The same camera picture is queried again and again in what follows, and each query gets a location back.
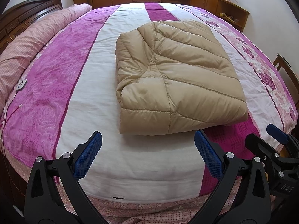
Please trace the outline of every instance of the pink checkered fabric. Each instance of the pink checkered fabric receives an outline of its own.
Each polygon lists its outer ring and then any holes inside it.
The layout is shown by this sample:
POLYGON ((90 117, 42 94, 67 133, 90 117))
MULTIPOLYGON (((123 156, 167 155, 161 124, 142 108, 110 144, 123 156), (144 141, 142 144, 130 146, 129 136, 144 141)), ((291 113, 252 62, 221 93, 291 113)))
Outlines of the pink checkered fabric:
POLYGON ((88 4, 55 11, 30 25, 0 55, 0 114, 9 93, 36 54, 61 29, 91 10, 88 4))

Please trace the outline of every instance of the headboard panel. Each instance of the headboard panel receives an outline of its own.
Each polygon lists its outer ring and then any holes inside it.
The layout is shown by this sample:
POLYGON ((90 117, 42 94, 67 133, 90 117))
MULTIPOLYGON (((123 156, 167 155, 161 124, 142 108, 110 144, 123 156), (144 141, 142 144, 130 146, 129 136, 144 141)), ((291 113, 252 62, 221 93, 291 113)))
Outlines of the headboard panel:
POLYGON ((62 9, 61 0, 27 0, 0 15, 0 54, 29 25, 62 9))

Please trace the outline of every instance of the wooden chair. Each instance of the wooden chair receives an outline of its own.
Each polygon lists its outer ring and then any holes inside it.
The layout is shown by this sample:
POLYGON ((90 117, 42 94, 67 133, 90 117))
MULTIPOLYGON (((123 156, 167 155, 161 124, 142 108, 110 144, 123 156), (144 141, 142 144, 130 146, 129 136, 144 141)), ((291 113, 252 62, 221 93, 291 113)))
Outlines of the wooden chair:
MULTIPOLYGON (((284 57, 282 57, 280 54, 277 54, 277 58, 273 62, 273 65, 276 67, 277 71, 279 71, 281 68, 283 68, 288 76, 290 77, 291 81, 294 83, 298 93, 299 93, 299 80, 296 76, 296 74, 292 71, 290 64, 286 61, 284 57)), ((299 100, 295 103, 296 109, 299 108, 299 100)))

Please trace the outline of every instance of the cable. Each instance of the cable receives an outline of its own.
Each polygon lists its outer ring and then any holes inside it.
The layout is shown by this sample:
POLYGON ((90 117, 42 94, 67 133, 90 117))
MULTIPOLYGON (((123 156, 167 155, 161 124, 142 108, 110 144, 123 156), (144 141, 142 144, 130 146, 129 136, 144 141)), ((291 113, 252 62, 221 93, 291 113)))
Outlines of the cable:
POLYGON ((8 105, 7 107, 7 111, 6 111, 6 117, 5 117, 5 120, 4 120, 4 125, 3 125, 3 128, 2 128, 2 132, 1 132, 1 136, 0 136, 0 146, 1 144, 3 145, 3 152, 4 152, 4 155, 2 154, 3 156, 3 161, 4 161, 4 164, 5 164, 5 167, 6 167, 6 170, 7 170, 7 173, 8 173, 8 176, 11 180, 11 182, 14 184, 15 188, 25 197, 25 195, 23 194, 23 192, 21 190, 19 190, 19 188, 16 186, 16 184, 14 183, 14 181, 12 180, 10 174, 9 174, 9 170, 8 170, 8 167, 7 167, 7 164, 6 164, 6 161, 5 161, 5 158, 7 159, 6 157, 6 152, 5 152, 5 145, 4 145, 4 128, 7 124, 7 122, 9 121, 9 119, 13 116, 13 114, 20 108, 22 107, 22 104, 20 104, 13 112, 12 114, 8 117, 8 119, 6 120, 7 118, 7 112, 8 112, 8 108, 10 106, 10 104, 8 105))

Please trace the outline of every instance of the white stripe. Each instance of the white stripe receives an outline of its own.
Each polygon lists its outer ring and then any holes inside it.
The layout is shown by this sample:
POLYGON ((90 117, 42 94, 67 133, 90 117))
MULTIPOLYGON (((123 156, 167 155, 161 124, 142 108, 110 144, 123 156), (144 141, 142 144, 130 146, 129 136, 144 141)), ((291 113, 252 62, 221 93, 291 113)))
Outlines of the white stripe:
MULTIPOLYGON (((170 11, 179 20, 195 20, 204 23, 198 17, 179 8, 175 4, 161 3, 161 6, 170 11)), ((261 79, 257 76, 249 63, 243 59, 236 49, 219 32, 213 28, 211 28, 211 31, 216 39, 222 44, 222 47, 228 54, 235 68, 246 97, 247 107, 252 114, 253 120, 257 124, 261 138, 268 142, 272 147, 276 148, 279 143, 267 134, 266 127, 271 123, 280 129, 282 129, 283 126, 281 118, 265 85, 261 82, 261 79)))
POLYGON ((165 203, 197 197, 204 162, 194 145, 194 132, 165 136, 118 133, 115 43, 120 33, 150 22, 144 4, 122 5, 100 30, 75 87, 56 157, 72 152, 95 130, 103 146, 86 178, 86 194, 125 203, 165 203), (123 201, 111 196, 124 197, 123 201))

